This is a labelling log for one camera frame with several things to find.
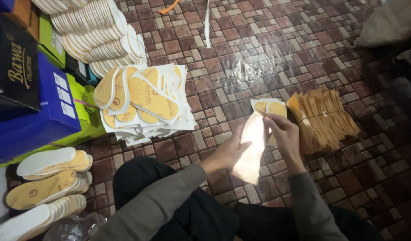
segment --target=black pants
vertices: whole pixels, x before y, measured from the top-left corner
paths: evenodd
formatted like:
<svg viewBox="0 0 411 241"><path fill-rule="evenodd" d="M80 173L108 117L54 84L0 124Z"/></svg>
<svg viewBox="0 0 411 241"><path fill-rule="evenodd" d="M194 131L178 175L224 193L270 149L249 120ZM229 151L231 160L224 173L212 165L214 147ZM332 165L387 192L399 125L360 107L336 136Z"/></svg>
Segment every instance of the black pants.
<svg viewBox="0 0 411 241"><path fill-rule="evenodd" d="M176 173L150 157L124 163L113 178L116 210L151 183ZM368 222L353 212L330 207L336 223L349 240L382 240ZM152 240L299 240L292 211L238 203L233 211L219 204L202 189L196 189L162 226Z"/></svg>

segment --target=person's right hand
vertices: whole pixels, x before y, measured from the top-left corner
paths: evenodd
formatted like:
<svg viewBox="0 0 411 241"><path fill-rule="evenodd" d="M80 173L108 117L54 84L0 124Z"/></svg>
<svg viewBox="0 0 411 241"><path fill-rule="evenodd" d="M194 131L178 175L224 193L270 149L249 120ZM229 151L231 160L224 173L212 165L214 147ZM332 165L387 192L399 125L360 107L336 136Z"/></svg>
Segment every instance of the person's right hand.
<svg viewBox="0 0 411 241"><path fill-rule="evenodd" d="M272 130L278 150L286 161L291 175L305 172L305 167L299 154L299 127L281 115L267 114L263 122Z"/></svg>

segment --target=burlap sack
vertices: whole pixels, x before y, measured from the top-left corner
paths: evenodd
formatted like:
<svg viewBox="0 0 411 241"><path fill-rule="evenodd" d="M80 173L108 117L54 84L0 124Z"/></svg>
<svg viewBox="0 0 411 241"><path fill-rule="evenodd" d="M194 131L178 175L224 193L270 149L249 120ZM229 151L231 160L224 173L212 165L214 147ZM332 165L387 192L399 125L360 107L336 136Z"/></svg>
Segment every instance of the burlap sack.
<svg viewBox="0 0 411 241"><path fill-rule="evenodd" d="M355 41L378 47L411 38L411 0L387 0L369 16Z"/></svg>

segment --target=hand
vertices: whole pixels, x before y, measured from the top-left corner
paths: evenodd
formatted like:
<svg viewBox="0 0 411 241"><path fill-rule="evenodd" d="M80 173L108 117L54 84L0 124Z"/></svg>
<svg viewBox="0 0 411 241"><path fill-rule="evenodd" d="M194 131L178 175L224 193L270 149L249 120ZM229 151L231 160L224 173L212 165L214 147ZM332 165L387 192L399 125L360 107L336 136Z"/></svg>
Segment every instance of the hand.
<svg viewBox="0 0 411 241"><path fill-rule="evenodd" d="M281 115L267 114L263 121L273 132L290 175L306 172L299 154L299 127Z"/></svg>
<svg viewBox="0 0 411 241"><path fill-rule="evenodd" d="M240 159L244 151L251 145L251 142L240 144L244 126L238 127L232 136L222 143L216 151L201 162L207 175L220 169L231 169Z"/></svg>

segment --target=person's left hand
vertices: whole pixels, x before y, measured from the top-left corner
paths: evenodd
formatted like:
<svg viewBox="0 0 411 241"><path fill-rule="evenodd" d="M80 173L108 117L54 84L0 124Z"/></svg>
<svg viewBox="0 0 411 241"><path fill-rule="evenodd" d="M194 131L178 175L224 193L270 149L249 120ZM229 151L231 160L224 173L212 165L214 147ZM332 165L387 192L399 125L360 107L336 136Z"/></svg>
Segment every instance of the person's left hand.
<svg viewBox="0 0 411 241"><path fill-rule="evenodd" d="M240 144L243 129L244 126L238 127L229 139L222 143L211 156L200 163L206 174L234 167L243 152L251 145L251 141Z"/></svg>

